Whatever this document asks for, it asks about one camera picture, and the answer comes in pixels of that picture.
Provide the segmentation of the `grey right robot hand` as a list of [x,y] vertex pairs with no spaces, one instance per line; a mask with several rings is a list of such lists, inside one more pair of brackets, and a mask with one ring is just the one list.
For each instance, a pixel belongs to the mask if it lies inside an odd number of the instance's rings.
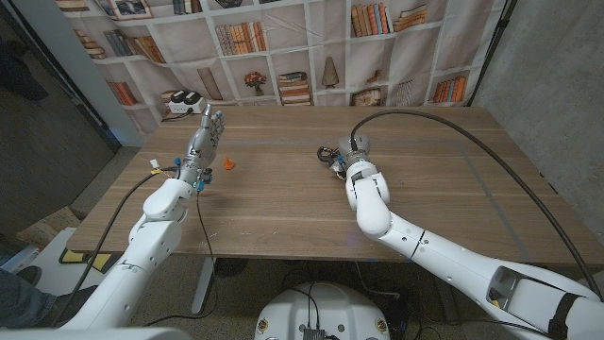
[[338,140],[334,163],[330,168],[337,174],[343,175],[353,164],[369,162],[370,140],[367,135],[342,137]]

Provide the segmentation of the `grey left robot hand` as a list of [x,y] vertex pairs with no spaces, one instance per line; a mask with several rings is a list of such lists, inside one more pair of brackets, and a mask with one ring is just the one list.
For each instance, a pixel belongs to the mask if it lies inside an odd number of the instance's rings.
[[202,112],[200,128],[187,144],[184,159],[176,171],[176,179],[195,188],[198,188],[201,182],[210,184],[210,165],[216,157],[216,149],[224,129],[224,115],[220,110],[213,113],[211,104],[208,104]]

